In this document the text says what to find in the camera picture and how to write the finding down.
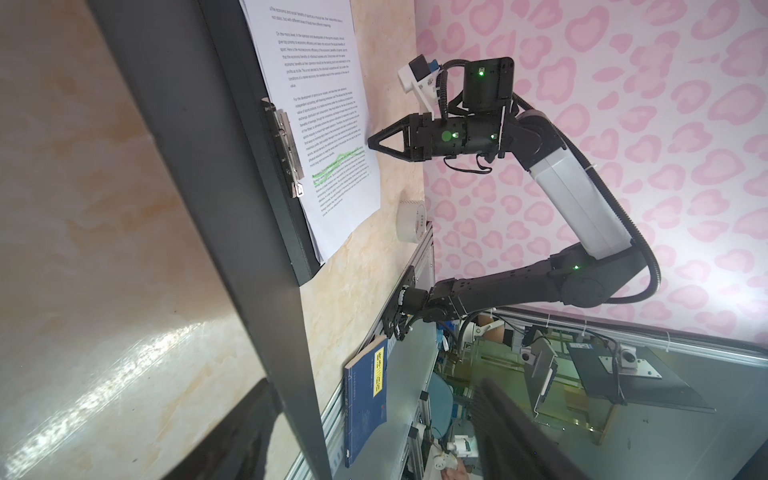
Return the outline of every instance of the wire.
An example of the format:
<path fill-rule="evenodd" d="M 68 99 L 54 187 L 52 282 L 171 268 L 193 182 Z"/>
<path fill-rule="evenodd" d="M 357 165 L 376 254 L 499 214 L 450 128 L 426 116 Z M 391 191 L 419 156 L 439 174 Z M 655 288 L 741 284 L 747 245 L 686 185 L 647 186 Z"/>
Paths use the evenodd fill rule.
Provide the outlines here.
<path fill-rule="evenodd" d="M 521 107 L 523 107 L 523 109 L 531 110 L 533 108 L 531 104 L 529 104 L 519 95 L 512 94 L 512 97 Z M 585 155 L 581 153 L 581 150 L 579 150 L 578 147 L 576 147 L 576 145 L 574 145 L 574 143 L 571 141 L 571 139 L 568 138 L 562 131 L 560 131 L 556 125 L 552 124 L 552 126 L 571 150 L 571 153 L 573 153 L 574 157 L 576 157 L 576 160 L 581 165 L 581 167 L 584 168 L 587 176 L 590 178 L 590 180 L 592 180 L 592 183 L 598 189 L 600 195 L 603 196 L 608 206 L 614 211 L 621 224 L 624 225 L 625 229 L 627 229 L 627 232 L 630 234 L 630 237 L 632 237 L 632 240 L 637 245 L 637 248 L 640 249 L 640 252 L 643 254 L 645 263 L 648 266 L 650 282 L 648 282 L 648 286 L 644 291 L 630 296 L 611 297 L 606 300 L 605 303 L 636 303 L 652 297 L 659 290 L 659 286 L 661 285 L 661 268 L 659 267 L 659 263 L 656 260 L 654 251 L 650 248 L 650 245 L 648 245 L 645 237 L 643 237 L 643 234 L 635 226 L 632 219 L 629 218 L 627 212 L 624 211 L 624 208 L 621 206 L 621 204 L 618 203 L 618 200 L 616 200 L 616 197 L 614 197 L 611 190 L 607 187 L 605 182 L 603 182 L 603 179 L 600 178 L 600 175 L 597 173 L 597 171 L 595 171 L 592 164 L 590 164 Z"/>

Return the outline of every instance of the book cover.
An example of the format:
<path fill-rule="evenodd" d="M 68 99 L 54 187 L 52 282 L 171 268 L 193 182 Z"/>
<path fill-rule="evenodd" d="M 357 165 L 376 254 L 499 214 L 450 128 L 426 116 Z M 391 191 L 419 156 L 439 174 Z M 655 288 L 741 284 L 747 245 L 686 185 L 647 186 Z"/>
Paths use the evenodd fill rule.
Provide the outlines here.
<path fill-rule="evenodd" d="M 387 337 L 379 335 L 344 366 L 347 467 L 376 427 L 386 422 Z"/>

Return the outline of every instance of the metal plate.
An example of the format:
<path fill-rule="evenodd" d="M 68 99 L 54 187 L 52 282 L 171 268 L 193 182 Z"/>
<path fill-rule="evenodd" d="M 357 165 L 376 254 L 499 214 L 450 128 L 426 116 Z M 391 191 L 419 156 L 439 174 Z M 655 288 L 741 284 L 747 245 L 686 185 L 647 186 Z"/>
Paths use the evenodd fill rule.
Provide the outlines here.
<path fill-rule="evenodd" d="M 600 363 L 603 364 L 608 373 L 614 372 L 613 362 L 611 361 L 610 356 L 600 356 L 598 358 L 600 358 Z M 661 378 L 661 374 L 657 372 L 656 369 L 650 363 L 648 363 L 647 360 L 644 359 L 637 359 L 637 369 L 620 369 L 619 375 L 642 376 L 651 379 Z"/>

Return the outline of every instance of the black arm segment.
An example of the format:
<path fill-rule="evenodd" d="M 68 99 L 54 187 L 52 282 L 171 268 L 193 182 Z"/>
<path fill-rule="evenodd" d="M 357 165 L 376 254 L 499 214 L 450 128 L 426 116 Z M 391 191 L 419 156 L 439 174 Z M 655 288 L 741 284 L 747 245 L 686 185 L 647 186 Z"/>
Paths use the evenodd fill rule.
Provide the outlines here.
<path fill-rule="evenodd" d="M 546 260 L 516 270 L 442 280 L 430 292 L 407 289 L 402 311 L 425 321 L 450 321 L 518 303 L 562 302 L 590 308 L 604 303 L 645 267 L 643 254 L 634 245 L 595 260 L 576 243 Z"/>

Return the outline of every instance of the tape roll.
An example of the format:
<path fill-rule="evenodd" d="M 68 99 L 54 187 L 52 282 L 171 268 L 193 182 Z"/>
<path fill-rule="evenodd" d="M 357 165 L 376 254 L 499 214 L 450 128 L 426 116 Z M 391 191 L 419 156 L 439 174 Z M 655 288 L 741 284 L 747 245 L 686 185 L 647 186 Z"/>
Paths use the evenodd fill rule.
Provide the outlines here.
<path fill-rule="evenodd" d="M 397 208 L 397 239 L 418 243 L 427 231 L 427 209 L 420 200 L 403 200 Z"/>

